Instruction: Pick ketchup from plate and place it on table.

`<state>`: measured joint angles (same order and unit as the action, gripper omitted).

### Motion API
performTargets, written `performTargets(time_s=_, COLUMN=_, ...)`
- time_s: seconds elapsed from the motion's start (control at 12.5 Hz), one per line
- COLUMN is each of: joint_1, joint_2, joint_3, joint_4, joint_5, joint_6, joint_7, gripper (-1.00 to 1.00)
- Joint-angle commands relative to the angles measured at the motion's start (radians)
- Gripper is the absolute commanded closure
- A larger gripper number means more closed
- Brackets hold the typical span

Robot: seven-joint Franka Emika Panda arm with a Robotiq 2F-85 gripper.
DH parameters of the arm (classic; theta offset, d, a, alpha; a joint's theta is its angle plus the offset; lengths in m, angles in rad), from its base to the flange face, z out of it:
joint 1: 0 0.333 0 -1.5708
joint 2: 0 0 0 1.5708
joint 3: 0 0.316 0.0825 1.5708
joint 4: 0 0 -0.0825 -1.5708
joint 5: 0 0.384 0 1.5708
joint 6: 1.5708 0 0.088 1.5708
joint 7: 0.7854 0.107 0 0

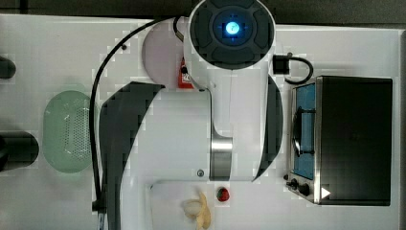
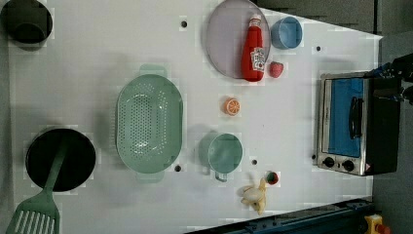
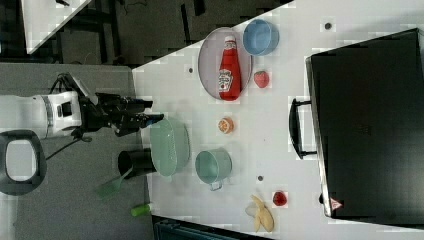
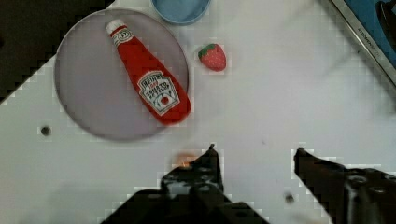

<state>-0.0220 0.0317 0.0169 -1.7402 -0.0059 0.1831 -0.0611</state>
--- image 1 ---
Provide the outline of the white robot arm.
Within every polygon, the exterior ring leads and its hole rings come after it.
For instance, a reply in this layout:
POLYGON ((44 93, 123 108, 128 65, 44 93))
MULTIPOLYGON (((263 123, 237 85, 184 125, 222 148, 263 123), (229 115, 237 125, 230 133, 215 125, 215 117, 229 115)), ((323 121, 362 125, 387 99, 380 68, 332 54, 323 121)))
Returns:
POLYGON ((269 68, 275 21, 260 0, 201 0, 183 40, 190 89, 149 75, 100 112, 108 230, 152 230, 160 182, 254 181, 281 144, 280 92, 269 68))

